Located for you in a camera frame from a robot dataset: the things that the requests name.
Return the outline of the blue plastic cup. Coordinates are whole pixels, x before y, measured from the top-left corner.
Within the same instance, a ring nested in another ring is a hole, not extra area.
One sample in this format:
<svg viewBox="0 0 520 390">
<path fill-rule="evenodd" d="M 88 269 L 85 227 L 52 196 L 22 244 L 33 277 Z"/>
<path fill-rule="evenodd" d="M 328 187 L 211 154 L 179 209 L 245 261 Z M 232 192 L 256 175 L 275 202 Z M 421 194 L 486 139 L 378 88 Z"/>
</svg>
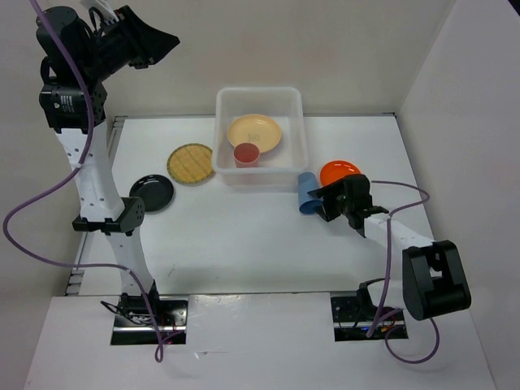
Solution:
<svg viewBox="0 0 520 390">
<path fill-rule="evenodd" d="M 303 215 L 313 215 L 316 213 L 316 208 L 322 205 L 319 199 L 313 198 L 309 195 L 319 188 L 319 183 L 313 172 L 303 172 L 297 178 L 297 196 L 298 209 Z"/>
</svg>

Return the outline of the beige plastic plate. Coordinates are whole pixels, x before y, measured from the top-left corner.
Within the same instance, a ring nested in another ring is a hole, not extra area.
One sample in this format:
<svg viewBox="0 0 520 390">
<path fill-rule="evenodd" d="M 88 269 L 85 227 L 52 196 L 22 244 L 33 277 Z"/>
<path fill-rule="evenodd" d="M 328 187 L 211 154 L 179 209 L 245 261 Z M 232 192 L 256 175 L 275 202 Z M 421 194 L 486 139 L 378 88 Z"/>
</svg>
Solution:
<svg viewBox="0 0 520 390">
<path fill-rule="evenodd" d="M 234 119 L 227 129 L 227 139 L 233 147 L 250 143 L 258 147 L 260 154 L 273 150 L 281 138 L 281 127 L 265 115 L 243 115 Z"/>
</svg>

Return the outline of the pink plastic cup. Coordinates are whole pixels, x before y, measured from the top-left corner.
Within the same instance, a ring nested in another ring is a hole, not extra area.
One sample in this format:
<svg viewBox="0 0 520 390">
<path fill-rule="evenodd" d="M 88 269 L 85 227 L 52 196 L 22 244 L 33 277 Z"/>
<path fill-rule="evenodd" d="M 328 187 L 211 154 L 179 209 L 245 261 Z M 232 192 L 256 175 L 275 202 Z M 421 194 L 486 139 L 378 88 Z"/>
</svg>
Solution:
<svg viewBox="0 0 520 390">
<path fill-rule="evenodd" d="M 233 157 L 237 168 L 256 167 L 260 156 L 259 148 L 252 143 L 241 143 L 235 147 Z"/>
</svg>

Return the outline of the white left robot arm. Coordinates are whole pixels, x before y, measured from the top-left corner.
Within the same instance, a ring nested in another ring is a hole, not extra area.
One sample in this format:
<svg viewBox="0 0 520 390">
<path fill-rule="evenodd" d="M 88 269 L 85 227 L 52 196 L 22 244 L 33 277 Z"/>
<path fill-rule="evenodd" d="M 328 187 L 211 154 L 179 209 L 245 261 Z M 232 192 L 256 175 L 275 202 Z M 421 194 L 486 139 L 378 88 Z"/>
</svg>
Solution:
<svg viewBox="0 0 520 390">
<path fill-rule="evenodd" d="M 106 304 L 129 321 L 150 326 L 162 314 L 154 277 L 141 244 L 145 203 L 121 197 L 107 151 L 107 92 L 103 81 L 125 66 L 146 69 L 179 45 L 178 37 L 150 27 L 129 6 L 86 1 L 89 22 L 69 6 L 53 6 L 37 18 L 41 61 L 41 108 L 62 144 L 80 195 L 77 232 L 102 232 L 119 267 L 122 294 Z"/>
</svg>

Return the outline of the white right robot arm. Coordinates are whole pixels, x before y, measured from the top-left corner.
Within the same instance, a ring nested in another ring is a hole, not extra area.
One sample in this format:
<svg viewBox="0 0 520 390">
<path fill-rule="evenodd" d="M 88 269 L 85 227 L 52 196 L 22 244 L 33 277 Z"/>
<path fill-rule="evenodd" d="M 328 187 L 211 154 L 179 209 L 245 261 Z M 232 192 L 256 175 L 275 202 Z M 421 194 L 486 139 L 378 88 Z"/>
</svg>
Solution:
<svg viewBox="0 0 520 390">
<path fill-rule="evenodd" d="M 405 309 L 418 320 L 466 310 L 471 295 L 457 246 L 450 240 L 436 241 L 423 236 L 394 219 L 395 214 L 420 206 L 430 199 L 427 191 L 395 181 L 376 180 L 413 189 L 420 200 L 387 210 L 373 203 L 372 182 L 363 174 L 347 175 L 322 188 L 308 192 L 320 202 L 316 213 L 327 222 L 343 215 L 349 226 L 361 237 L 382 245 L 386 249 L 386 265 L 381 296 L 369 291 L 356 300 L 356 309 L 364 319 L 373 319 L 368 331 L 384 321 L 383 310 L 391 279 L 392 256 L 400 253 L 402 298 Z"/>
</svg>

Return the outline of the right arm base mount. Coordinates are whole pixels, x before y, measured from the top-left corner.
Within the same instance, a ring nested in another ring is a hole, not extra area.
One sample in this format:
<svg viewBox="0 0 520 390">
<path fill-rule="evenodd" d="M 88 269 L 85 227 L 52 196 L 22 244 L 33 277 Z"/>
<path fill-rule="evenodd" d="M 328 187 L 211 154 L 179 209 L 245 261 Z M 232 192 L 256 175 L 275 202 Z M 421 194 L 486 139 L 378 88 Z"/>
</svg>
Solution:
<svg viewBox="0 0 520 390">
<path fill-rule="evenodd" d="M 368 340 L 408 339 L 405 318 L 402 313 L 394 314 L 376 326 L 371 338 L 366 336 L 373 323 L 375 307 L 362 308 L 354 293 L 331 295 L 331 317 L 335 342 Z"/>
</svg>

